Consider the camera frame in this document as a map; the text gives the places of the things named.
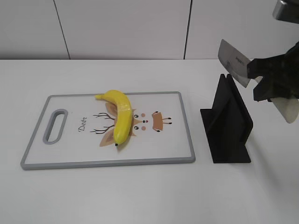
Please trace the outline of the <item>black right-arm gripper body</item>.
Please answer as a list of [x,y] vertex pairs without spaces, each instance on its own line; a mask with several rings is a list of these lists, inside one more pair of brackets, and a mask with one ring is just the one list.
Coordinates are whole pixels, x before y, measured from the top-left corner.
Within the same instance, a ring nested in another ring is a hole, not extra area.
[[285,54],[279,55],[282,70],[279,84],[279,96],[284,98],[299,98],[299,42]]

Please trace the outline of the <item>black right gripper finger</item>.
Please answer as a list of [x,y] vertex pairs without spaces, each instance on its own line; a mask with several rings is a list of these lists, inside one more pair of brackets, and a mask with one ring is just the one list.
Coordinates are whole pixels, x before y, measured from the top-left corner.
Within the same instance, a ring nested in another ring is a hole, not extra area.
[[262,78],[253,89],[253,96],[254,100],[258,102],[271,98],[286,98],[286,89],[272,79]]
[[269,58],[255,58],[247,65],[247,78],[267,77],[278,74],[282,70],[281,62],[284,55]]

